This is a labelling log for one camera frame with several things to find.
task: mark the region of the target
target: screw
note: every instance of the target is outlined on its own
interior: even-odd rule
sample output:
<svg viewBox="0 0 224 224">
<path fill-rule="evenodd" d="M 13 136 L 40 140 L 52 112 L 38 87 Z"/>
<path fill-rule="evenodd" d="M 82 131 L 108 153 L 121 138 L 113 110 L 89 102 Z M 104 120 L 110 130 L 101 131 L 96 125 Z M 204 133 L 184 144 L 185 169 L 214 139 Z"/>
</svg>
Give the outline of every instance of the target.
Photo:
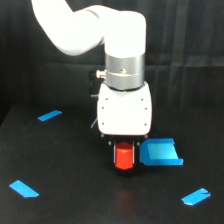
<svg viewBox="0 0 224 224">
<path fill-rule="evenodd" d="M 122 68 L 120 71 L 121 73 L 126 73 L 126 70 L 124 68 Z"/>
</svg>

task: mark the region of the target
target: white robot link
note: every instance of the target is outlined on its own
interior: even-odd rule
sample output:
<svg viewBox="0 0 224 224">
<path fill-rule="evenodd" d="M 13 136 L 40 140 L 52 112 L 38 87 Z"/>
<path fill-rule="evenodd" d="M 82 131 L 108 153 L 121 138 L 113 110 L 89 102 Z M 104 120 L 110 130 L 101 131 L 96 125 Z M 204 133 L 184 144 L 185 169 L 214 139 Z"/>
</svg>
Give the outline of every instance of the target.
<svg viewBox="0 0 224 224">
<path fill-rule="evenodd" d="M 140 144 L 136 139 L 148 135 L 152 118 L 144 81 L 145 17 L 101 5 L 73 12 L 65 0 L 31 1 L 40 26 L 64 54 L 77 56 L 104 44 L 105 70 L 96 71 L 97 78 L 105 79 L 98 95 L 98 126 L 114 146 L 115 167 L 132 168 Z"/>
</svg>

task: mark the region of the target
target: blue tape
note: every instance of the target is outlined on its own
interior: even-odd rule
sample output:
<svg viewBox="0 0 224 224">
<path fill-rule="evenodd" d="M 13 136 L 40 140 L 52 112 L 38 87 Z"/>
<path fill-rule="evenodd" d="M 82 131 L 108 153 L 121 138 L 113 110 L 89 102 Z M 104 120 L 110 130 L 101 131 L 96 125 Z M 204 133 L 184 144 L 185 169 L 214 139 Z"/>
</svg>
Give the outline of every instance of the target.
<svg viewBox="0 0 224 224">
<path fill-rule="evenodd" d="M 52 117 L 55 117 L 55 116 L 57 116 L 57 115 L 59 115 L 61 113 L 62 113 L 61 111 L 55 110 L 55 111 L 52 111 L 52 112 L 50 112 L 48 114 L 45 114 L 45 115 L 43 115 L 41 117 L 38 117 L 38 119 L 41 120 L 41 121 L 46 121 L 46 120 L 48 120 L 48 119 L 50 119 Z"/>
<path fill-rule="evenodd" d="M 147 166 L 180 166 L 173 139 L 147 139 L 140 147 L 140 162 Z"/>
<path fill-rule="evenodd" d="M 21 194 L 24 198 L 37 197 L 39 195 L 36 191 L 19 180 L 10 184 L 9 187 L 11 187 L 17 193 Z"/>
<path fill-rule="evenodd" d="M 195 205 L 198 202 L 210 197 L 210 193 L 205 190 L 204 188 L 201 188 L 197 191 L 195 191 L 192 194 L 189 194 L 188 196 L 182 198 L 181 200 L 184 202 L 186 205 Z"/>
</svg>

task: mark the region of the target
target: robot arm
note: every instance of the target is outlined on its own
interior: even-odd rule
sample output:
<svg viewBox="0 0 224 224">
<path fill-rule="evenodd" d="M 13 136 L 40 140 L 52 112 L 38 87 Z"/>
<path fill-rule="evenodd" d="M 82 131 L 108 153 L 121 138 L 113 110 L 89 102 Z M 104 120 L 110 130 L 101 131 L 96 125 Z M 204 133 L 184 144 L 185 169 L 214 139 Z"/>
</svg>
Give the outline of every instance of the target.
<svg viewBox="0 0 224 224">
<path fill-rule="evenodd" d="M 147 136 L 152 106 L 149 87 L 144 81 L 144 16 L 100 5 L 73 12 L 65 0 L 31 1 L 40 26 L 63 53 L 75 56 L 105 45 L 105 70 L 97 71 L 97 77 L 105 78 L 97 103 L 101 133 L 116 138 Z M 133 166 L 134 143 L 131 144 L 131 159 L 123 157 L 123 151 L 119 156 L 117 145 L 114 148 L 116 167 Z"/>
<path fill-rule="evenodd" d="M 146 22 L 142 14 L 94 5 L 73 12 L 65 0 L 31 0 L 34 14 L 53 44 L 71 56 L 105 41 L 107 54 L 127 58 L 145 53 Z"/>
<path fill-rule="evenodd" d="M 100 21 L 90 11 L 73 12 L 64 0 L 32 0 L 32 6 L 40 26 L 63 53 L 80 55 L 101 42 Z"/>
</svg>

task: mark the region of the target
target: red object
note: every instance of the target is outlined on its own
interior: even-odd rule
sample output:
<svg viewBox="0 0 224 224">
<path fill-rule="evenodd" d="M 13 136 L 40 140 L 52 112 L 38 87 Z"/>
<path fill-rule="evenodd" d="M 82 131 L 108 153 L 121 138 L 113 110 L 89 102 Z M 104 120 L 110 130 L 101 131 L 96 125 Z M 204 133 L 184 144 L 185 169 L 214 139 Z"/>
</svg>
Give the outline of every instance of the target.
<svg viewBox="0 0 224 224">
<path fill-rule="evenodd" d="M 133 145 L 127 142 L 116 144 L 115 167 L 127 170 L 133 168 Z"/>
</svg>

